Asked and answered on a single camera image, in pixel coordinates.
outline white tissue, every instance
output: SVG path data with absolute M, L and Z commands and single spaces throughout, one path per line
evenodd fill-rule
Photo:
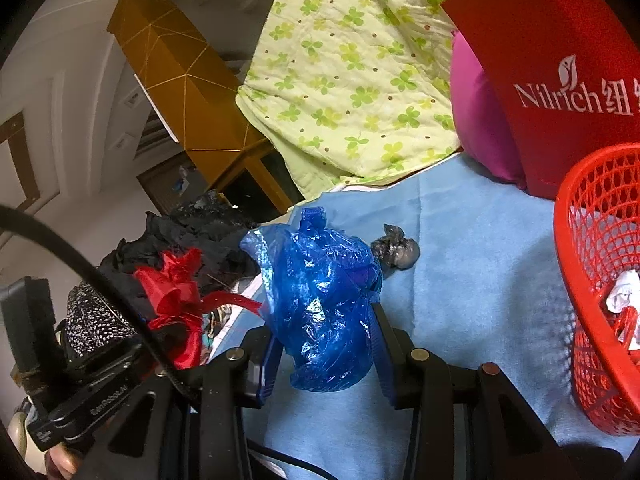
M 635 270 L 625 270 L 622 272 L 607 297 L 607 309 L 614 314 L 620 314 L 626 306 L 632 306 L 640 312 L 640 276 Z M 620 335 L 619 341 L 624 341 L 625 332 Z M 640 349 L 640 332 L 638 325 L 634 336 L 631 338 L 629 350 Z

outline leaf logo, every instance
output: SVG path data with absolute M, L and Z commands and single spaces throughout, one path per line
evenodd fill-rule
M 573 90 L 578 84 L 578 72 L 575 68 L 575 54 L 565 57 L 558 65 L 558 76 L 560 77 L 561 92 Z

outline ceiling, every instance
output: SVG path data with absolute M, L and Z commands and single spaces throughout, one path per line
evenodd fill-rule
M 225 60 L 251 58 L 272 2 L 174 1 Z M 116 2 L 46 0 L 2 66 L 0 123 L 23 111 L 40 190 L 28 212 L 84 200 L 180 150 L 166 143 L 134 159 L 150 104 L 127 105 L 138 86 L 106 31 Z

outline basket rim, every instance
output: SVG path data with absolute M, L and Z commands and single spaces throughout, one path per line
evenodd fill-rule
M 632 406 L 636 415 L 640 416 L 640 372 L 614 336 L 600 309 L 604 292 L 597 294 L 589 292 L 591 285 L 574 250 L 568 218 L 575 189 L 584 179 L 585 174 L 629 150 L 638 152 L 640 157 L 640 142 L 626 142 L 601 148 L 580 160 L 569 170 L 559 187 L 554 205 L 554 241 L 562 278 L 576 316 L 607 375 L 623 399 Z

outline blue bedsheet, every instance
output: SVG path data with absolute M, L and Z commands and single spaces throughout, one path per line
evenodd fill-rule
M 631 452 L 637 438 L 601 433 L 572 397 L 574 316 L 556 260 L 552 202 L 492 182 L 461 155 L 392 188 L 325 193 L 312 205 L 325 208 L 332 228 L 367 243 L 384 234 L 383 222 L 418 240 L 415 267 L 382 288 L 388 318 L 416 346 L 463 367 L 498 363 L 561 444 Z M 291 222 L 299 224 L 298 210 Z M 219 351 L 258 323 L 241 314 Z M 330 394 L 294 390 L 291 371 L 291 358 L 283 356 L 267 405 L 246 410 L 248 437 L 340 480 L 402 477 L 411 414 L 388 405 L 374 368 L 354 387 Z M 284 469 L 291 480 L 318 478 Z

